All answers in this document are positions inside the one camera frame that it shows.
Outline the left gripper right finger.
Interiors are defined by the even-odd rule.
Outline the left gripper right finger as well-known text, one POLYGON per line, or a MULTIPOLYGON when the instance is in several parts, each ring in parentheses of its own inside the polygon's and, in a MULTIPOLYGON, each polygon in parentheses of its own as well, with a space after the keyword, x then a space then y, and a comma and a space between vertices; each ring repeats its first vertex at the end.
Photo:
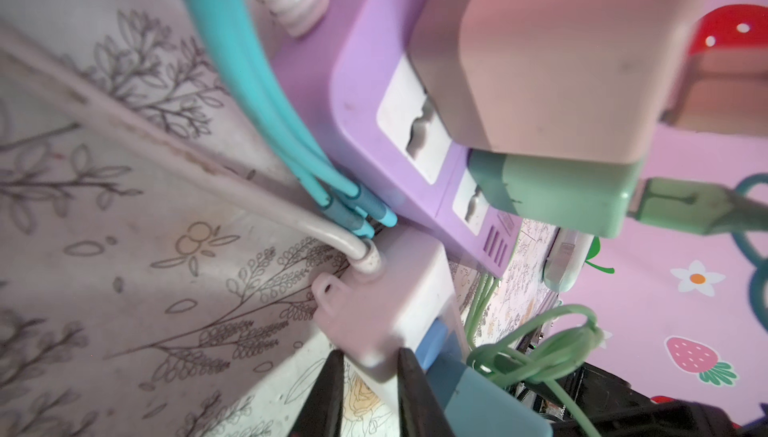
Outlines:
POLYGON ((405 347, 397 354, 397 389, 401 436, 454 436, 414 352, 405 347))

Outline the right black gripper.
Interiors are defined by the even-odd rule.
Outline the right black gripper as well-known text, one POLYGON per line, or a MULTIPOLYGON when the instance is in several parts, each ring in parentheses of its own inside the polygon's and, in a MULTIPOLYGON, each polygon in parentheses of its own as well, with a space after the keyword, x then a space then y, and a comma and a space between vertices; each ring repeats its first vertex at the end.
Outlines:
POLYGON ((588 414, 557 379, 561 369, 552 370, 535 362, 521 368, 522 381, 535 391, 563 404, 571 418, 551 424, 554 436, 765 436, 767 418, 758 418, 736 427, 720 408, 684 400, 666 403, 635 403, 601 413, 588 414))

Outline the green charger plug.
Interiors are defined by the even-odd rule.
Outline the green charger plug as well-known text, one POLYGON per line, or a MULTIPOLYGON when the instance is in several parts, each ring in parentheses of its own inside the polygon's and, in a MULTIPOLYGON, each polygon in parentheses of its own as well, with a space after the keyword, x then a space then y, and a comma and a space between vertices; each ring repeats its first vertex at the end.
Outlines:
POLYGON ((468 160, 492 207, 593 236, 618 237, 628 218, 702 236, 766 230, 766 204, 721 184, 644 178, 643 165, 481 150, 468 160))

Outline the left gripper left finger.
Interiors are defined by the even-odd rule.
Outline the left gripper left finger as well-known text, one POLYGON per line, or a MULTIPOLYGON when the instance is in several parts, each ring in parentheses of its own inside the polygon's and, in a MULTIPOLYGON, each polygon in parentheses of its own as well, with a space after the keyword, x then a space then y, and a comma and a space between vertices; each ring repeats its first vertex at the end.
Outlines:
POLYGON ((329 353, 288 437, 339 437, 343 420, 344 353, 329 353))

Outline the pink charger plug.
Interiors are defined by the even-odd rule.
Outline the pink charger plug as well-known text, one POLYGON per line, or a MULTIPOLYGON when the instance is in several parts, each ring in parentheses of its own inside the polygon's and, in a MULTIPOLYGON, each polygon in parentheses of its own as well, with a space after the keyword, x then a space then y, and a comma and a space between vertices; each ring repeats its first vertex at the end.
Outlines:
POLYGON ((410 60, 459 144, 625 164, 767 133, 767 0, 427 0, 410 60))

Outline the blue charger plug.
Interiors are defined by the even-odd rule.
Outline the blue charger plug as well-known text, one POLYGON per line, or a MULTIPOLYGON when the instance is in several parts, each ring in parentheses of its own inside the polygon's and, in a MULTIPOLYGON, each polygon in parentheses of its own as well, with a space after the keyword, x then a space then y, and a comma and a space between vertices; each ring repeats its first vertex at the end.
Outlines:
POLYGON ((550 423, 474 369, 439 355, 427 381, 455 435, 465 437, 546 437, 550 423))

